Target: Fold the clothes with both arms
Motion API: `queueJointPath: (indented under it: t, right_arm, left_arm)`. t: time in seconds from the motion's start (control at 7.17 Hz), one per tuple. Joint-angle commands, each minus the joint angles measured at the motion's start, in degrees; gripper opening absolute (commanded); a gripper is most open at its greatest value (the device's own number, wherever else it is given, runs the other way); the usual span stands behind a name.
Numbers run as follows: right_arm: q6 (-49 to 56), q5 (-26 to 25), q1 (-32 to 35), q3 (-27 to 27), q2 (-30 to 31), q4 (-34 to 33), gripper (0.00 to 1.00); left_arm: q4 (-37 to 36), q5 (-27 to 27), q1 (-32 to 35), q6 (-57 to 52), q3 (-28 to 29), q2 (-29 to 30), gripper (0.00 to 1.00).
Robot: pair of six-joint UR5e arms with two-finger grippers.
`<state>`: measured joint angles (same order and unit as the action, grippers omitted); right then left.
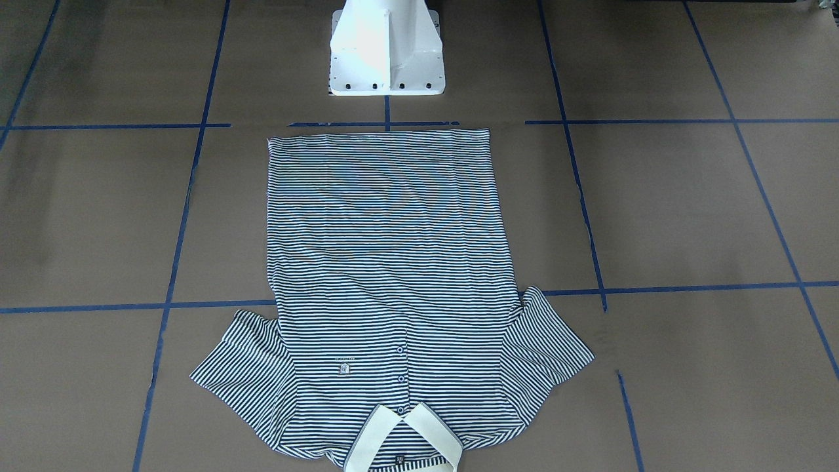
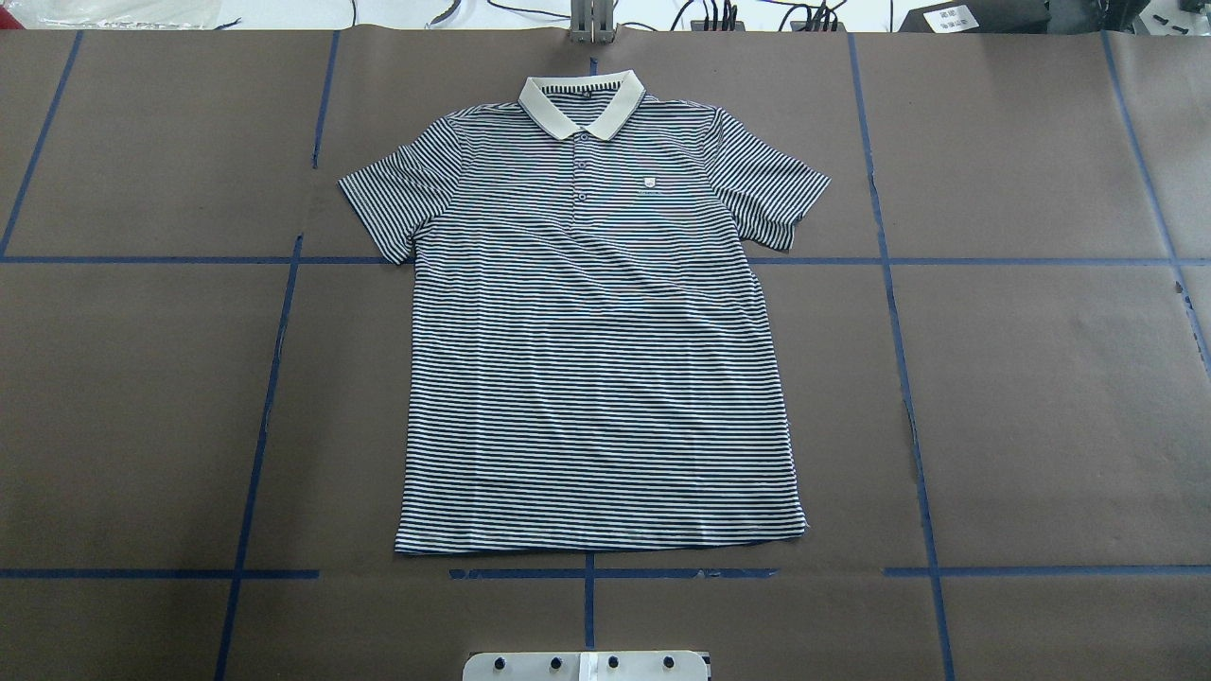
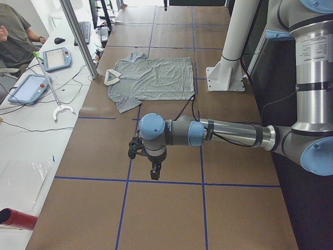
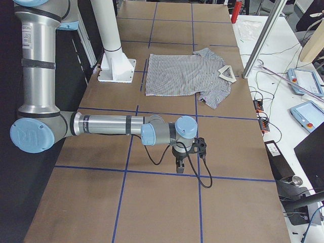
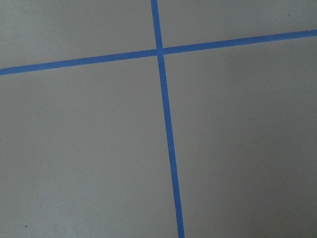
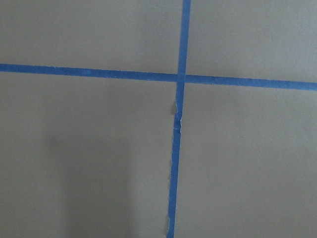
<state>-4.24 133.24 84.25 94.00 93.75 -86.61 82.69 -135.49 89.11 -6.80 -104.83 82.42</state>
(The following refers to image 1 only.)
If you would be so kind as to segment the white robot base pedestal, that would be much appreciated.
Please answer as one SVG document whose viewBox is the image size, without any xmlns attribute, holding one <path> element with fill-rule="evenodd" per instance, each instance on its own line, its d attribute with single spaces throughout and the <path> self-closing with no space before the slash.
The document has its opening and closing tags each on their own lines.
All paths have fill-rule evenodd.
<svg viewBox="0 0 839 472">
<path fill-rule="evenodd" d="M 347 1 L 332 13 L 334 96 L 436 96 L 446 90 L 440 17 L 425 1 Z"/>
</svg>

